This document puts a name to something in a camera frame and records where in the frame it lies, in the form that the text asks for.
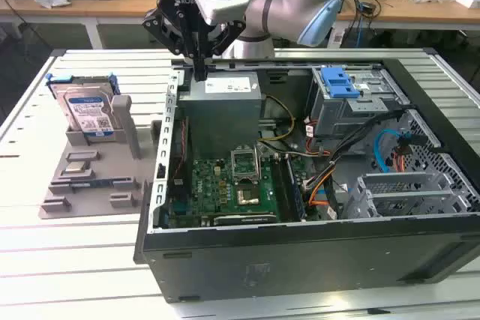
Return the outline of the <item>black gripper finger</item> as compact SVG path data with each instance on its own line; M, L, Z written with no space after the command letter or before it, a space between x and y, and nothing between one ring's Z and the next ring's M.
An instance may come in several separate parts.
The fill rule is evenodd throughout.
M176 8L172 20L156 8L146 14L142 26L157 41L164 45L173 55L183 55L193 68L195 80L200 80L200 55L191 22L182 8Z
M199 79L206 80L208 74L207 61L213 55L221 55L228 46L239 37L245 29L245 22L227 22L220 25L199 27Z

